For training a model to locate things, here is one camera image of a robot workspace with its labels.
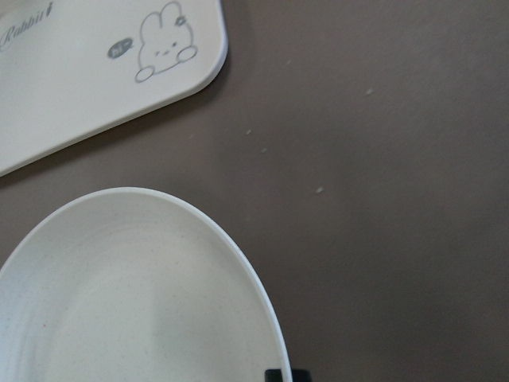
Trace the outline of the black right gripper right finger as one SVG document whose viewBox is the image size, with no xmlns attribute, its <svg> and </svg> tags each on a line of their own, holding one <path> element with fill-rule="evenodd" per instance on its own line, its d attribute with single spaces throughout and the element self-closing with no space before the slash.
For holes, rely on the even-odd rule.
<svg viewBox="0 0 509 382">
<path fill-rule="evenodd" d="M 311 382 L 311 372 L 307 369 L 293 368 L 292 369 L 293 382 Z"/>
</svg>

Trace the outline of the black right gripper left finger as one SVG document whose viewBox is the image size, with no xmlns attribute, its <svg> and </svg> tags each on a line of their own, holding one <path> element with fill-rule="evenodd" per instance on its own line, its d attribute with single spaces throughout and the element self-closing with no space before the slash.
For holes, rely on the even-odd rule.
<svg viewBox="0 0 509 382">
<path fill-rule="evenodd" d="M 282 370 L 279 368 L 269 368 L 264 372 L 265 382 L 282 382 Z"/>
</svg>

